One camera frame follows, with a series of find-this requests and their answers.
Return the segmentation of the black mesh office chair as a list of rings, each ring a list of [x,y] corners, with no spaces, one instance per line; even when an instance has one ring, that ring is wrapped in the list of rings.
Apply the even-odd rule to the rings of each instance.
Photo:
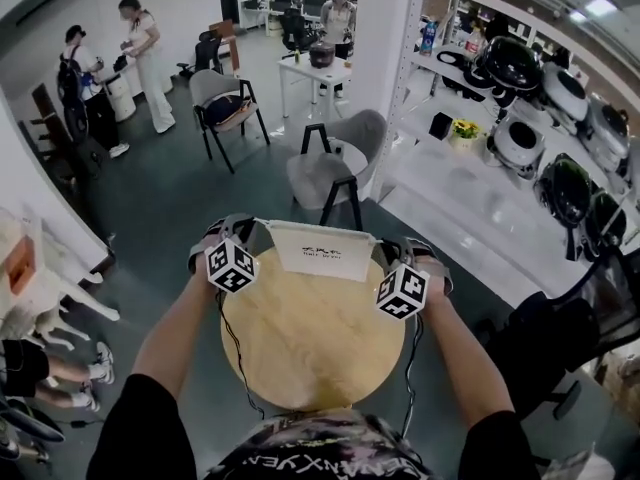
[[[562,419],[574,406],[581,385],[556,391],[563,377],[584,364],[640,338],[640,248],[624,255],[603,253],[587,273],[557,298],[536,292],[502,327],[490,319],[474,329],[499,369],[516,415],[531,415],[553,403]]]

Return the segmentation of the yellow flowers in white pot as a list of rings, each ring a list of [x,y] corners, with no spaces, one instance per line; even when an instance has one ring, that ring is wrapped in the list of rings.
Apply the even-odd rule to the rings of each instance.
[[[474,121],[454,119],[448,137],[449,145],[456,151],[471,149],[479,136],[482,128]]]

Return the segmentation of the orange box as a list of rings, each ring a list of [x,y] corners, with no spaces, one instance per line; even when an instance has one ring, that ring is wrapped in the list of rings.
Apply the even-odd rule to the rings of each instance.
[[[11,293],[20,295],[36,271],[33,240],[29,236],[23,236],[7,256],[4,265]]]

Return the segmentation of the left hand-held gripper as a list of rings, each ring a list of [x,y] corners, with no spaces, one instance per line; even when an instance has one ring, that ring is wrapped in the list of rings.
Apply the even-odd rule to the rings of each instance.
[[[188,269],[196,272],[196,259],[205,259],[205,273],[210,284],[220,291],[236,294],[253,284],[259,274],[255,258],[274,246],[268,220],[246,213],[233,213],[218,219],[194,245]]]

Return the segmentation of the grey chair with dark cushion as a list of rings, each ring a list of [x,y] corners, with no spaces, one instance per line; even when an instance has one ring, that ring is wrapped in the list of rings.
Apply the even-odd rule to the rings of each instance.
[[[194,116],[210,160],[213,156],[209,136],[212,136],[229,171],[235,173],[220,135],[239,128],[244,137],[245,123],[252,116],[257,117],[266,145],[270,145],[260,106],[249,80],[222,75],[215,70],[200,70],[191,77],[189,90]]]

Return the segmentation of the round wooden table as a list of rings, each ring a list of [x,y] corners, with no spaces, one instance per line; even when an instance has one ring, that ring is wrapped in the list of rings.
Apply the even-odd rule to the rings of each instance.
[[[257,257],[247,289],[226,296],[221,338],[238,378],[286,410],[351,406],[394,370],[405,324],[378,311],[383,270],[370,262],[364,282],[287,272],[275,249]]]

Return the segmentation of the person's left forearm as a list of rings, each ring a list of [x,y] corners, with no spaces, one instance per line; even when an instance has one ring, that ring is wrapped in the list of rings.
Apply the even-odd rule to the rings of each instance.
[[[177,399],[193,358],[200,326],[216,294],[217,289],[208,281],[205,271],[198,269],[143,341],[132,373],[153,379]]]

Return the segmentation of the white desk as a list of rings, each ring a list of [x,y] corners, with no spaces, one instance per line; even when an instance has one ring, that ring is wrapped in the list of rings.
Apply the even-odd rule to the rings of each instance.
[[[352,68],[347,66],[342,59],[334,60],[333,63],[326,68],[315,68],[311,65],[308,53],[288,56],[277,62],[279,68],[279,79],[281,88],[281,108],[282,116],[289,117],[288,105],[288,75],[297,75],[304,80],[310,82],[311,88],[311,104],[316,105],[319,102],[319,86],[324,84],[327,87],[327,95],[324,96],[322,103],[322,115],[326,120],[332,120],[333,114],[336,112],[334,87],[342,84],[346,85],[351,79]]]

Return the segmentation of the white cylindrical side table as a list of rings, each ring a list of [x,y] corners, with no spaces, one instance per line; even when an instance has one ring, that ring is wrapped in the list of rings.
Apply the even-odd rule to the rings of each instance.
[[[134,102],[128,81],[121,73],[116,73],[103,81],[103,87],[114,111],[115,121],[121,123],[134,115]]]

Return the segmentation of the white square column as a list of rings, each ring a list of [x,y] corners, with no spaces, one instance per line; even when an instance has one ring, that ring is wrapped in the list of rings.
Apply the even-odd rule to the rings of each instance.
[[[388,116],[410,0],[358,0],[351,109]]]

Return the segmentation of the blue label bottle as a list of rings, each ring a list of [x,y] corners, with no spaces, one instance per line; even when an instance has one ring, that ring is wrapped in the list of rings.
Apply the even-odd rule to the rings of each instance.
[[[434,47],[434,43],[437,37],[438,21],[430,20],[424,24],[422,29],[422,39],[419,48],[419,53],[423,56],[430,56]]]

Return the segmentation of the cream drawstring cloth bag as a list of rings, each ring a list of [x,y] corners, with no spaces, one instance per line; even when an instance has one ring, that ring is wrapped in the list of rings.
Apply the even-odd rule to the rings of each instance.
[[[364,282],[377,239],[370,233],[260,220],[287,272]]]

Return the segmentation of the brown wooden step shelf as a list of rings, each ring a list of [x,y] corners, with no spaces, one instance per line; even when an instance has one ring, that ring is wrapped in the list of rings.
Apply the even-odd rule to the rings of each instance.
[[[24,131],[32,152],[52,179],[77,190],[85,188],[96,174],[81,156],[80,141],[68,131],[44,84],[32,91],[32,98],[39,116],[29,123],[44,129],[35,139]]]

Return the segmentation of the group of round cooking appliances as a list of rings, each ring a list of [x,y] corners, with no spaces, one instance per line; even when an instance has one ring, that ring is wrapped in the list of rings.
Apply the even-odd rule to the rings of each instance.
[[[462,72],[460,90],[488,91],[500,112],[485,146],[516,179],[532,185],[539,203],[567,232],[566,258],[593,262],[626,232],[622,203],[600,187],[565,152],[545,163],[554,132],[577,140],[611,181],[627,181],[632,137],[626,116],[556,62],[540,61],[530,48],[506,36],[492,38],[473,57],[441,49],[439,62]]]

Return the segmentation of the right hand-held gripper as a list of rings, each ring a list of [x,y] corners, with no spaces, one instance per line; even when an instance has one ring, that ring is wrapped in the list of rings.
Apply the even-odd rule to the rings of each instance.
[[[432,280],[443,282],[446,296],[453,289],[449,269],[432,247],[420,239],[382,238],[379,246],[373,249],[372,259],[381,267],[384,276],[377,288],[375,306],[399,321],[424,308]]]

